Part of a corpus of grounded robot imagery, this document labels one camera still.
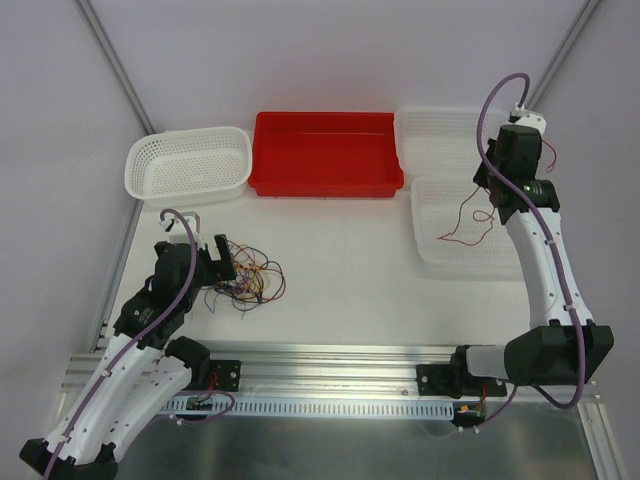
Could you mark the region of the white rectangular basket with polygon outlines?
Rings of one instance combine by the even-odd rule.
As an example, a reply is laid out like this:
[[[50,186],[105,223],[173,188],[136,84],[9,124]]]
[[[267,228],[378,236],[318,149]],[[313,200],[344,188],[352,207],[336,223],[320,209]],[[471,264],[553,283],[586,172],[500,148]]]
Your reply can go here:
[[[498,281],[521,277],[515,247],[486,191],[417,177],[410,203],[418,253],[434,274]]]
[[[480,110],[403,107],[393,125],[399,165],[410,176],[468,183],[481,159],[476,145]]]

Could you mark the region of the aluminium mounting rail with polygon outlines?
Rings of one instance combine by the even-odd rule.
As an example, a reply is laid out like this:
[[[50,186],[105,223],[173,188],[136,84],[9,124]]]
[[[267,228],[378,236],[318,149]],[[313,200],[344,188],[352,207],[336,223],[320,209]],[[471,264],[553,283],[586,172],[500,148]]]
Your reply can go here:
[[[240,361],[238,393],[259,397],[414,400],[416,366],[445,363],[454,351],[452,346],[202,344],[214,359]]]

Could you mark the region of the white far rectangular basket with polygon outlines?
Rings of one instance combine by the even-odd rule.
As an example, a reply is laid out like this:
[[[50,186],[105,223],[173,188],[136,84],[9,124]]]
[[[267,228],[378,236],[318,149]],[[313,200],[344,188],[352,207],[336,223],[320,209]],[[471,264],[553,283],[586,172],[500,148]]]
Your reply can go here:
[[[481,159],[476,145],[480,110],[403,107],[393,125],[399,165],[410,176],[468,183]]]

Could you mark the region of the red plastic bin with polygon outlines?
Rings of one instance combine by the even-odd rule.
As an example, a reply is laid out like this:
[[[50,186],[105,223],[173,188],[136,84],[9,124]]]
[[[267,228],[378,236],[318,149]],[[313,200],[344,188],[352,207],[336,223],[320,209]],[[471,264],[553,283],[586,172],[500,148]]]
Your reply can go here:
[[[385,112],[260,112],[249,185],[262,197],[392,198],[405,183]]]

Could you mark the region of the right aluminium frame post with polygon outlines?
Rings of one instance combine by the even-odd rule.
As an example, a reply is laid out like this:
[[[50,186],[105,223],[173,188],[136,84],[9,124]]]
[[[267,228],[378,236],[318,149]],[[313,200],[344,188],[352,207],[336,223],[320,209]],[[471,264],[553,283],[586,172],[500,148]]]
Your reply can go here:
[[[539,112],[542,101],[550,93],[570,55],[603,4],[602,0],[587,0],[582,3],[535,85],[531,86],[530,79],[524,80],[523,94],[510,109],[509,120],[515,120],[516,114],[521,111]]]

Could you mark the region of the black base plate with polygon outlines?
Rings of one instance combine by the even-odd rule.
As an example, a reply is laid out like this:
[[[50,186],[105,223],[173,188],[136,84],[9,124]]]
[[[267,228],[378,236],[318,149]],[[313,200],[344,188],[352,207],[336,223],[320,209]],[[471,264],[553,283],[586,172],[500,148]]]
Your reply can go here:
[[[239,360],[207,360],[196,368],[186,390],[237,392],[240,387],[241,366]]]
[[[461,399],[465,396],[501,398],[507,388],[496,379],[475,377],[450,364],[419,364],[415,368],[420,396],[444,396]]]

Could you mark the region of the white near rectangular basket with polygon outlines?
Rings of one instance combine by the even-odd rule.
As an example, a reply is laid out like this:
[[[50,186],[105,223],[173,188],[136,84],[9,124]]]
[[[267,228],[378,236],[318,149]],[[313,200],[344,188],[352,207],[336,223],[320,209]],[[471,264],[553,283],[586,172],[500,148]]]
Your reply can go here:
[[[410,203],[418,253],[434,274],[498,281],[521,277],[515,247],[486,191],[417,177]]]

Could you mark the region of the aluminium frame post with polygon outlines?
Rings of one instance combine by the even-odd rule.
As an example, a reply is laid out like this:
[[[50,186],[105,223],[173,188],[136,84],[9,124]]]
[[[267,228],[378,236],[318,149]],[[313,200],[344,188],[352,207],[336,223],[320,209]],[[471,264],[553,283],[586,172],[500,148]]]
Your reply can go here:
[[[156,134],[157,129],[153,125],[93,3],[89,0],[73,0],[72,3],[82,17],[141,130],[146,135]]]
[[[535,85],[531,86],[530,79],[524,80],[523,94],[510,109],[509,120],[515,120],[516,114],[521,111],[539,112],[542,101],[550,93],[570,55],[603,4],[602,0],[587,0],[582,3]]]

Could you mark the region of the white oval perforated basket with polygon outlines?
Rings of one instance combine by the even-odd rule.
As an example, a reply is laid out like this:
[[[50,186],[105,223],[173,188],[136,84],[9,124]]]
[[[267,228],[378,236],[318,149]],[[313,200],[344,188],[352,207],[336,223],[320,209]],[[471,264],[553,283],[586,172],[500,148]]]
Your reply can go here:
[[[208,204],[240,197],[252,172],[248,133],[233,126],[167,131],[129,150],[124,185],[156,208]]]

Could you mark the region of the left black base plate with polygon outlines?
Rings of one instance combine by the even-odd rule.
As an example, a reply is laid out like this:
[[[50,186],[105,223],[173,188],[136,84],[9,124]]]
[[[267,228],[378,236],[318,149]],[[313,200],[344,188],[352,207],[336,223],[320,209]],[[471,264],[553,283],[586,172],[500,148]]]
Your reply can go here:
[[[241,366],[239,360],[207,360],[196,368],[186,390],[237,392],[240,387]]]

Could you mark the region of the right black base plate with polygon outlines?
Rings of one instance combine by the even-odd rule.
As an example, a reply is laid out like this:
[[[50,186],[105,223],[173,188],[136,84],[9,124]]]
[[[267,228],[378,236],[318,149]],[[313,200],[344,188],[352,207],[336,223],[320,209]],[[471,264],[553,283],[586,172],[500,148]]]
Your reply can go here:
[[[501,398],[507,388],[496,379],[475,377],[450,364],[419,364],[415,368],[420,396],[444,396],[461,399],[465,396]]]

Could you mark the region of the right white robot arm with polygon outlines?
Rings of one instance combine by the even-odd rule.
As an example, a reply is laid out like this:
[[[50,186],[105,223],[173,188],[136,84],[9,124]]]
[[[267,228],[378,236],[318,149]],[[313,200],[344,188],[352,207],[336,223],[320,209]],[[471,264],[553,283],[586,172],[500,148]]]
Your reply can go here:
[[[485,378],[545,393],[573,386],[580,395],[614,345],[584,303],[563,243],[560,203],[552,182],[536,177],[542,135],[532,126],[501,126],[473,181],[489,191],[517,252],[529,302],[530,328],[504,345],[456,348],[450,386],[469,395]]]

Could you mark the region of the left aluminium frame post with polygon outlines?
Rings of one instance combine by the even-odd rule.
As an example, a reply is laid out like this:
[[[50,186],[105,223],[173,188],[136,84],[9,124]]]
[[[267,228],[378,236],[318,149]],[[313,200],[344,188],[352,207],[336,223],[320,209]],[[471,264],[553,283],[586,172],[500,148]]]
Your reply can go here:
[[[93,3],[89,0],[73,0],[72,3],[82,17],[141,130],[146,135],[156,134],[157,129],[153,125]]]

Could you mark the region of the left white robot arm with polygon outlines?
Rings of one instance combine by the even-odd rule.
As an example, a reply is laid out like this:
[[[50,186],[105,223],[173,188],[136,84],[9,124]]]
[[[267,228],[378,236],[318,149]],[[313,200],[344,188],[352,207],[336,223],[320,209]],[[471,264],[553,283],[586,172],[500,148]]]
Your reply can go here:
[[[19,457],[45,479],[113,479],[126,451],[161,408],[182,390],[207,390],[210,351],[175,332],[201,289],[236,276],[228,240],[159,242],[154,274],[121,309],[99,365],[71,409]]]

